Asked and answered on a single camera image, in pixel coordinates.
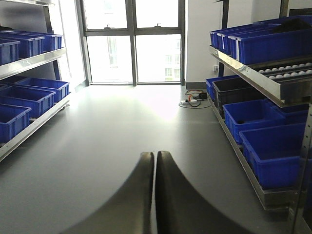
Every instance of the window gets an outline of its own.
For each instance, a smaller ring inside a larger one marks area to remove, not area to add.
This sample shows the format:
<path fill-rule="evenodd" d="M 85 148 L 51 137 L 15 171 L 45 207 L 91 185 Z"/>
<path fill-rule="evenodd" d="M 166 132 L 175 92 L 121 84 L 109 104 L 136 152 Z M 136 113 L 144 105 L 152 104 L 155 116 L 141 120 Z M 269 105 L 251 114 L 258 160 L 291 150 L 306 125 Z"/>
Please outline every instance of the window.
<path fill-rule="evenodd" d="M 175 55 L 175 64 L 180 65 L 180 55 Z"/>
<path fill-rule="evenodd" d="M 109 63 L 111 67 L 118 67 L 117 64 L 117 45 L 115 37 L 107 37 Z"/>
<path fill-rule="evenodd" d="M 180 79 L 180 68 L 175 69 L 175 78 Z"/>
<path fill-rule="evenodd" d="M 166 55 L 166 64 L 172 63 L 172 55 Z"/>
<path fill-rule="evenodd" d="M 172 76 L 172 68 L 166 68 L 165 69 L 165 75 L 167 77 L 171 77 Z"/>

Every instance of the plastic bin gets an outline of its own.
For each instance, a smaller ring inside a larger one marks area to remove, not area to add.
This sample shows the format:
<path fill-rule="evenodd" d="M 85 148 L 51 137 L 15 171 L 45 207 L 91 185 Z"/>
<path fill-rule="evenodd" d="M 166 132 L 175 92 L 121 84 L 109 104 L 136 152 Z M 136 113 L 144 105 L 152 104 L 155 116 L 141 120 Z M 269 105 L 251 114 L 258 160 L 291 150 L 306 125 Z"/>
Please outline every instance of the plastic bin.
<path fill-rule="evenodd" d="M 243 152 L 263 189 L 291 187 L 299 170 L 305 124 L 240 132 Z"/>
<path fill-rule="evenodd" d="M 273 108 L 285 117 L 285 124 L 305 123 L 307 121 L 309 105 L 298 105 L 279 108 L 273 104 Z"/>
<path fill-rule="evenodd" d="M 235 35 L 237 33 L 247 33 L 247 32 L 253 32 L 258 31 L 261 29 L 265 29 L 268 27 L 275 27 L 278 24 L 249 24 L 246 25 L 244 28 L 238 28 L 238 29 L 232 29 L 225 32 L 219 32 L 217 33 L 217 38 L 219 40 L 219 50 L 224 52 L 227 55 L 231 54 L 231 45 L 229 36 Z"/>
<path fill-rule="evenodd" d="M 30 107 L 30 117 L 38 118 L 53 106 L 54 94 L 52 91 L 10 86 L 0 90 L 0 103 Z"/>
<path fill-rule="evenodd" d="M 209 78 L 206 79 L 206 86 L 207 86 L 207 93 L 211 97 L 212 101 L 215 100 L 215 88 L 213 85 L 213 81 L 219 81 L 219 80 L 225 80 L 225 79 L 231 79 L 231 78 L 238 78 L 239 76 L 233 75 L 233 76 L 226 76 L 226 77 L 216 77 L 216 78 Z"/>
<path fill-rule="evenodd" d="M 31 108 L 0 104 L 0 143 L 7 143 L 29 125 Z"/>
<path fill-rule="evenodd" d="M 0 90 L 5 89 L 7 87 L 8 87 L 8 85 L 6 85 L 6 84 L 0 84 Z"/>
<path fill-rule="evenodd" d="M 214 30 L 210 32 L 210 38 L 211 38 L 211 45 L 216 48 L 216 49 L 223 49 L 220 48 L 220 42 L 222 41 L 222 39 L 217 35 L 218 33 L 226 33 L 232 30 L 240 30 L 241 32 L 245 32 L 248 31 L 249 28 L 252 27 L 257 27 L 257 25 L 254 24 L 247 24 L 247 25 L 241 25 L 241 26 L 236 26 L 236 27 L 231 27 L 231 28 L 223 28 L 223 29 L 218 29 L 218 30 Z"/>
<path fill-rule="evenodd" d="M 0 65 L 19 60 L 19 44 L 17 40 L 0 39 Z"/>
<path fill-rule="evenodd" d="M 42 78 L 24 78 L 16 82 L 17 85 L 23 85 L 30 88 L 38 88 L 48 91 L 54 91 L 54 102 L 61 101 L 69 94 L 69 82 L 42 79 Z"/>
<path fill-rule="evenodd" d="M 231 39 L 238 41 L 236 59 L 244 64 L 312 54 L 312 29 L 275 34 L 269 29 L 232 36 Z"/>
<path fill-rule="evenodd" d="M 224 104 L 263 99 L 264 96 L 242 78 L 213 81 L 216 91 L 214 104 L 224 118 Z"/>
<path fill-rule="evenodd" d="M 1 31 L 0 38 L 20 41 L 19 58 L 21 59 L 29 58 L 43 53 L 44 37 L 37 37 L 19 33 L 7 33 Z"/>
<path fill-rule="evenodd" d="M 30 32 L 30 31 L 5 31 L 5 32 L 14 32 L 21 34 L 29 34 L 36 37 L 44 37 L 43 50 L 44 51 L 53 51 L 60 49 L 62 47 L 62 35 L 51 34 L 51 33 L 40 33 L 40 32 Z"/>
<path fill-rule="evenodd" d="M 239 132 L 283 125 L 285 117 L 266 100 L 254 100 L 223 106 L 225 124 L 235 141 L 242 143 Z"/>

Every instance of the shelving rack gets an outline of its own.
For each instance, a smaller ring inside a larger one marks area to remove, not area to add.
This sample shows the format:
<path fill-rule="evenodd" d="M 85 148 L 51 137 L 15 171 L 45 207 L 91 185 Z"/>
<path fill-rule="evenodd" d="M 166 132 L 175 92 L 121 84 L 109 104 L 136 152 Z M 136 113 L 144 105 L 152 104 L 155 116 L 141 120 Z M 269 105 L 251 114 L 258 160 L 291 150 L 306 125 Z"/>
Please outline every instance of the shelving rack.
<path fill-rule="evenodd" d="M 54 6 L 55 4 L 54 0 L 0 0 L 0 1 L 9 1 L 42 6 L 44 8 L 47 32 L 53 33 L 49 14 L 49 7 Z M 61 48 L 55 51 L 45 52 L 37 56 L 21 59 L 12 63 L 2 65 L 0 66 L 0 80 L 42 66 L 49 62 L 53 63 L 56 79 L 61 80 L 59 74 L 58 59 L 62 57 L 65 53 L 66 48 Z M 38 130 L 44 123 L 46 123 L 56 113 L 62 110 L 69 102 L 70 96 L 71 95 L 68 95 L 60 102 L 56 103 L 50 110 L 48 110 L 39 118 L 35 119 L 27 128 L 21 131 L 17 136 L 15 136 L 6 144 L 3 144 L 2 147 L 0 148 L 0 162 L 4 160 L 20 144 L 22 144 L 28 137 L 30 137 L 36 130 Z"/>
<path fill-rule="evenodd" d="M 226 136 L 228 137 L 248 179 L 250 180 L 263 208 L 265 210 L 274 209 L 289 209 L 288 218 L 288 230 L 289 233 L 294 234 L 311 234 L 312 231 L 303 218 L 304 205 L 307 195 L 307 183 L 303 183 L 304 178 L 310 175 L 306 175 L 307 162 L 311 157 L 312 149 L 312 101 L 311 101 L 311 85 L 312 77 L 303 80 L 292 80 L 290 82 L 277 83 L 263 74 L 260 74 L 258 70 L 261 68 L 277 67 L 279 65 L 289 65 L 300 63 L 303 61 L 311 61 L 312 57 L 300 57 L 293 59 L 285 59 L 281 61 L 266 62 L 262 64 L 245 65 L 232 57 L 218 51 L 210 46 L 210 53 L 219 62 L 223 63 L 234 73 L 239 75 L 250 85 L 263 93 L 271 101 L 280 107 L 286 107 L 290 105 L 298 105 L 303 103 L 309 103 L 309 112 L 307 118 L 307 124 L 303 139 L 303 145 L 300 158 L 300 173 L 298 175 L 297 183 L 293 188 L 283 188 L 274 190 L 263 190 L 254 176 L 252 169 L 245 160 L 240 147 L 236 144 L 229 129 L 225 125 L 224 120 L 219 114 L 212 100 L 209 98 L 214 113 L 219 120 Z"/>

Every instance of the wall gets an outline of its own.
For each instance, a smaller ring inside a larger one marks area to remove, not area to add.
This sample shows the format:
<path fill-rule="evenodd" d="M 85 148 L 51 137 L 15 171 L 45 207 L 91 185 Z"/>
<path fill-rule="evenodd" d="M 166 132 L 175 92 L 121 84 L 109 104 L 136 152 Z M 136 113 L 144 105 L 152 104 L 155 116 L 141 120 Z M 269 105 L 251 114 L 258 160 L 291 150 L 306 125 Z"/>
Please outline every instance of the wall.
<path fill-rule="evenodd" d="M 281 0 L 253 0 L 252 22 L 279 17 Z"/>
<path fill-rule="evenodd" d="M 185 80 L 205 82 L 216 77 L 213 66 L 218 64 L 209 53 L 209 32 L 221 26 L 221 2 L 214 0 L 190 0 L 186 2 L 186 71 Z M 253 2 L 250 0 L 230 1 L 229 26 L 248 24 L 252 18 Z"/>

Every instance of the gray floor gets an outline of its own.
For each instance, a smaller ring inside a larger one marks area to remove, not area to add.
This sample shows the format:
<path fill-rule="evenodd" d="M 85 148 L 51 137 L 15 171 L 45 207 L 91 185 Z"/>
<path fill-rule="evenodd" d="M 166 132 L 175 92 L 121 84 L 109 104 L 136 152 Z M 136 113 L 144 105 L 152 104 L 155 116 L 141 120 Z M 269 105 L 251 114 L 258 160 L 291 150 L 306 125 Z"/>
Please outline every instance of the gray floor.
<path fill-rule="evenodd" d="M 0 233 L 59 233 L 103 204 L 141 152 L 159 150 L 170 151 L 194 187 L 235 222 L 254 233 L 286 233 L 287 213 L 262 209 L 211 108 L 178 107 L 180 96 L 178 85 L 91 86 L 75 94 L 0 163 Z"/>

